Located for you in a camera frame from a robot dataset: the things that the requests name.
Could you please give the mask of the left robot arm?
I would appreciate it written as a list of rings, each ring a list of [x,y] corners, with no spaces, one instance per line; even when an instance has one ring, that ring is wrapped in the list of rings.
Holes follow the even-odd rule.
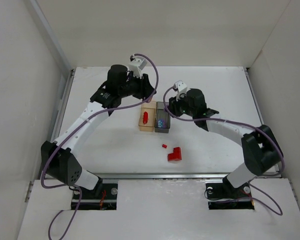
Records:
[[[142,70],[143,65],[135,61],[128,66],[112,65],[106,81],[90,97],[77,120],[54,141],[42,144],[40,181],[45,189],[50,188],[45,184],[46,175],[60,181],[61,186],[94,190],[102,184],[99,176],[81,166],[77,156],[86,140],[103,121],[114,111],[129,108],[121,105],[123,98],[132,96],[143,104],[156,94],[158,85],[151,85],[148,74]]]

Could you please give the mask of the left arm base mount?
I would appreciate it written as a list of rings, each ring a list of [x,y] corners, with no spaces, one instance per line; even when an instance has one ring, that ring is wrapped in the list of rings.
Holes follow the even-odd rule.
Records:
[[[81,187],[82,197],[78,210],[115,211],[117,209],[119,185],[117,180],[105,179],[100,193],[95,196],[91,190]]]

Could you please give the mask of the purple lego cluster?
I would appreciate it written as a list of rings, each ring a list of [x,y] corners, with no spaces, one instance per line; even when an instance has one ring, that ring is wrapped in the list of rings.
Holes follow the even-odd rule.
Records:
[[[166,122],[169,120],[170,115],[163,109],[159,109],[156,113],[157,120],[165,120]]]

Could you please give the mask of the purple flower lego brick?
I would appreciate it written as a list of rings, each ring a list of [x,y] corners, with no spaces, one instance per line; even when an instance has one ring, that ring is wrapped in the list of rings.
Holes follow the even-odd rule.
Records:
[[[157,127],[158,128],[166,128],[167,127],[166,121],[163,120],[163,119],[158,119],[157,120]]]

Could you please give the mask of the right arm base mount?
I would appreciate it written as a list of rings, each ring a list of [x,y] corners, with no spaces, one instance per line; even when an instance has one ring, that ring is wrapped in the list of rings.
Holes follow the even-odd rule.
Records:
[[[204,196],[209,210],[254,210],[248,183],[227,192],[221,182],[206,182]]]

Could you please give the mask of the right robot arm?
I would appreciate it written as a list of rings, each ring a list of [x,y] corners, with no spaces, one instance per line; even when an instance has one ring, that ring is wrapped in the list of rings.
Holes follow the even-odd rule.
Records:
[[[193,122],[207,132],[221,135],[242,148],[243,163],[222,179],[222,187],[226,192],[234,192],[262,176],[274,165],[284,163],[282,150],[269,126],[255,127],[220,118],[217,110],[207,107],[205,96],[199,89],[179,90],[177,86],[169,89],[176,93],[164,105],[170,116],[182,121],[182,115],[187,115],[187,122]]]

